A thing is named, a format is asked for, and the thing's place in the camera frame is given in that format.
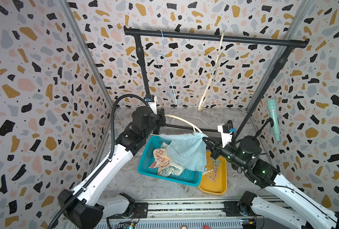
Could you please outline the green clothespin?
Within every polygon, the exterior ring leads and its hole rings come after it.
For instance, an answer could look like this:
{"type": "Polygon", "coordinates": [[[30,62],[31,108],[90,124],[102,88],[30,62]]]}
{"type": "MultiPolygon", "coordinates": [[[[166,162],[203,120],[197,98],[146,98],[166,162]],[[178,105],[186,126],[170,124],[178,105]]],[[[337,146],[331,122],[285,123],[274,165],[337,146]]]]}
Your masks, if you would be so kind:
{"type": "Polygon", "coordinates": [[[212,161],[212,167],[213,167],[214,171],[218,171],[220,165],[221,165],[221,161],[220,160],[213,160],[212,161]]]}

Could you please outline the blue wire hanger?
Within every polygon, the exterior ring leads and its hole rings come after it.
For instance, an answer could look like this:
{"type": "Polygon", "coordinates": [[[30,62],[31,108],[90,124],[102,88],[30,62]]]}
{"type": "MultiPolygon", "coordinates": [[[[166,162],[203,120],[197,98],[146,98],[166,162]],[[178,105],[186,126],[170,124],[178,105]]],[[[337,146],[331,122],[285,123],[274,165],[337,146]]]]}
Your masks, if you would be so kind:
{"type": "Polygon", "coordinates": [[[170,98],[171,100],[173,101],[173,104],[175,106],[177,106],[178,102],[177,102],[177,97],[176,97],[176,93],[175,93],[175,90],[174,90],[174,87],[173,87],[173,82],[172,82],[172,78],[170,76],[170,68],[169,68],[169,65],[168,65],[168,62],[167,62],[167,58],[165,57],[165,40],[164,40],[164,33],[163,31],[160,31],[161,33],[161,38],[162,38],[162,47],[161,47],[161,53],[155,53],[155,61],[158,65],[158,67],[160,66],[159,65],[159,62],[158,62],[158,59],[157,59],[157,56],[158,55],[161,55],[161,57],[163,58],[164,60],[164,67],[165,67],[165,70],[167,71],[167,75],[168,75],[168,80],[169,80],[169,83],[170,85],[168,85],[167,83],[167,80],[164,76],[164,73],[163,72],[160,72],[160,75],[162,77],[162,79],[164,80],[164,85],[166,86],[166,89],[170,95],[170,98]]]}

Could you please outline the beige pink clothespin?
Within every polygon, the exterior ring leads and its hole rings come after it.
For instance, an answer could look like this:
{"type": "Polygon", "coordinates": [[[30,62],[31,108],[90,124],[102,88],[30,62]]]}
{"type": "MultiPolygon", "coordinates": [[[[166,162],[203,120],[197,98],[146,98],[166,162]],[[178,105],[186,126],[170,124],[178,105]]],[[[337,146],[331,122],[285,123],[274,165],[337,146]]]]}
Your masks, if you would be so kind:
{"type": "Polygon", "coordinates": [[[210,181],[215,182],[216,177],[215,177],[213,174],[209,173],[209,174],[206,175],[206,177],[207,177],[210,181]]]}

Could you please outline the cream plastic hanger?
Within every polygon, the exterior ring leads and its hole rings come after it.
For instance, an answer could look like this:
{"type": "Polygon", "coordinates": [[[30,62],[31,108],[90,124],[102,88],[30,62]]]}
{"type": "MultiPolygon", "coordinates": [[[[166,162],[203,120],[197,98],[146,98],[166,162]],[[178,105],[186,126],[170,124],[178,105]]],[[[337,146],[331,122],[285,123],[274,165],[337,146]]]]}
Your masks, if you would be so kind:
{"type": "Polygon", "coordinates": [[[188,125],[190,125],[194,131],[198,131],[199,133],[203,133],[202,130],[197,127],[196,125],[194,125],[193,123],[181,118],[181,117],[178,117],[178,116],[175,116],[175,115],[171,115],[171,114],[166,114],[165,117],[169,117],[169,118],[174,118],[174,119],[177,119],[177,120],[180,120],[188,125]]]}

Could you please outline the light teal towel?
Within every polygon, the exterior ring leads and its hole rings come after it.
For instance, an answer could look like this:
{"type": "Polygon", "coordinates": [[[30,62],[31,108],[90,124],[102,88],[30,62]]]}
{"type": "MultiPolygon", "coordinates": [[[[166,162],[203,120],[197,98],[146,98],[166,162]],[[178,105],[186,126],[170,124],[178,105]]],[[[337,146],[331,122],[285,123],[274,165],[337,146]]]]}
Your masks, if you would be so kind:
{"type": "Polygon", "coordinates": [[[159,137],[170,141],[166,154],[173,162],[191,171],[205,171],[207,159],[203,138],[207,135],[193,132],[181,135],[160,134],[159,137]]]}

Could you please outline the cream RABBIT lettered towel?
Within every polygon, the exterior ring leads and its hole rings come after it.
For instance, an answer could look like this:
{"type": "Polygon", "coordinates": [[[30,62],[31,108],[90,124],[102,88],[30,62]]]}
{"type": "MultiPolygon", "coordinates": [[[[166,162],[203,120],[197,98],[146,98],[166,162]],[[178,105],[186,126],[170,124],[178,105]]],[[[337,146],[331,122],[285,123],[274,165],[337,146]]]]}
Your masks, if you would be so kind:
{"type": "Polygon", "coordinates": [[[150,165],[150,169],[158,169],[157,174],[160,175],[164,169],[170,167],[170,162],[172,160],[167,155],[167,147],[169,145],[166,142],[163,142],[160,148],[153,150],[154,162],[150,165]]]}

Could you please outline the cream towel blue cartoon print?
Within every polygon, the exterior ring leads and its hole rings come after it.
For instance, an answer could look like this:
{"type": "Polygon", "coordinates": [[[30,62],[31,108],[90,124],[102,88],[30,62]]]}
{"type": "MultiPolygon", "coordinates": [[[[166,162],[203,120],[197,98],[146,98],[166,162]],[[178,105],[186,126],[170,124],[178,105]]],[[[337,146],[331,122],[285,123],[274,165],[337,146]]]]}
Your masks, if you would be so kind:
{"type": "Polygon", "coordinates": [[[184,171],[184,168],[182,167],[178,168],[174,166],[169,166],[159,171],[158,175],[162,177],[169,177],[171,175],[180,176],[183,173],[183,171],[184,171]]]}

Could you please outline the beige plastic hanger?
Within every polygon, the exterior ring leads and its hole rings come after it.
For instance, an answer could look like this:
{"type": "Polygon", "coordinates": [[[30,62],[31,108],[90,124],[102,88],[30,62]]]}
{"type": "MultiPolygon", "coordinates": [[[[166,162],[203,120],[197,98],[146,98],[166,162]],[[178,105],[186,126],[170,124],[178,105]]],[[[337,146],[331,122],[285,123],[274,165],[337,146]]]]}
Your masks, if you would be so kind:
{"type": "Polygon", "coordinates": [[[220,63],[221,63],[221,59],[222,59],[222,56],[223,56],[223,53],[221,52],[221,47],[222,47],[222,43],[223,43],[223,39],[224,39],[224,35],[225,35],[225,32],[223,31],[222,32],[222,35],[221,35],[221,39],[220,39],[220,42],[219,42],[219,47],[218,47],[218,52],[217,52],[217,56],[216,56],[216,59],[215,59],[215,64],[214,64],[214,67],[212,69],[212,71],[210,72],[210,77],[209,77],[209,80],[208,80],[208,84],[206,86],[206,89],[201,97],[201,100],[199,102],[199,105],[198,105],[198,111],[201,111],[203,108],[204,108],[204,105],[206,103],[206,100],[211,92],[211,87],[213,85],[213,83],[215,82],[215,79],[218,75],[218,68],[220,66],[220,63]]]}

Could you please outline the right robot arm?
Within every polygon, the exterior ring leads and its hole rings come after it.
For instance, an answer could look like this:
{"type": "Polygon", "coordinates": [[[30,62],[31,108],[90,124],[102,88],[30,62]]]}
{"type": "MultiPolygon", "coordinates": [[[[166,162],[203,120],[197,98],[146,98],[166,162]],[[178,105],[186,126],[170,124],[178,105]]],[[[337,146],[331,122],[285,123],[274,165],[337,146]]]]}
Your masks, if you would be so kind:
{"type": "Polygon", "coordinates": [[[290,206],[285,209],[251,192],[245,192],[238,202],[243,215],[260,215],[289,229],[339,229],[339,211],[333,212],[314,201],[289,182],[277,169],[260,159],[261,147],[253,136],[236,144],[223,145],[216,138],[204,137],[211,157],[223,157],[234,169],[244,172],[249,181],[279,197],[290,206]]]}

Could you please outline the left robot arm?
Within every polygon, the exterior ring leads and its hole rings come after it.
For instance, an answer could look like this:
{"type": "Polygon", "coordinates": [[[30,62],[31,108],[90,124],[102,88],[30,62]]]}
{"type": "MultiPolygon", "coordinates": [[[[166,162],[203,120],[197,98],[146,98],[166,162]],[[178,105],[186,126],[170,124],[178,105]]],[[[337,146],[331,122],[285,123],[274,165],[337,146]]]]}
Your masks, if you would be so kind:
{"type": "Polygon", "coordinates": [[[155,95],[141,98],[135,94],[125,94],[114,102],[110,121],[112,141],[110,152],[79,185],[72,190],[65,189],[59,194],[61,209],[49,224],[50,229],[57,226],[62,215],[80,229],[93,229],[103,218],[115,215],[130,218],[134,215],[135,200],[125,193],[106,200],[99,198],[120,169],[146,145],[149,135],[164,125],[164,113],[158,113],[155,95]],[[144,105],[132,113],[132,122],[125,130],[115,135],[117,105],[128,97],[137,98],[144,105]]]}

